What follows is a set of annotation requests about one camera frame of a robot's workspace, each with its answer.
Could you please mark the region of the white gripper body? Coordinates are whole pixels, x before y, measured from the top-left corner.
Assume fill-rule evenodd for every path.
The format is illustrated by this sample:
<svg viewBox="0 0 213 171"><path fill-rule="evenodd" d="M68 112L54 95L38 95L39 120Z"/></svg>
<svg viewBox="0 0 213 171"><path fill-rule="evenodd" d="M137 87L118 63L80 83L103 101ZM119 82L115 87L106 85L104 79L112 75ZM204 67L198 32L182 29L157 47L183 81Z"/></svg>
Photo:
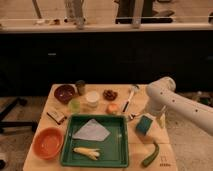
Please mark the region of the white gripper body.
<svg viewBox="0 0 213 171"><path fill-rule="evenodd" d="M165 106L163 106L161 109L156 109L149 103L147 103L145 106L145 111L155 117L155 120L161 129L165 127L165 110Z"/></svg>

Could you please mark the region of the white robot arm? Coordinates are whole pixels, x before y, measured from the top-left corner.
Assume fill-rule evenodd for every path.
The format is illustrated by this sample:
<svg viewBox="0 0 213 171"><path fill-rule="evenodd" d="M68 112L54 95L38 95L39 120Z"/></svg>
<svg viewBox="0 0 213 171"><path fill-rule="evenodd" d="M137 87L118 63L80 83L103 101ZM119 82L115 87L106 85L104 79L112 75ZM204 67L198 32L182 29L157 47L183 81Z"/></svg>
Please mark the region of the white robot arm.
<svg viewBox="0 0 213 171"><path fill-rule="evenodd" d="M175 93L176 83L171 77L158 79L145 88L149 99L144 110L161 116L166 108L182 115L200 129L213 136L213 108Z"/></svg>

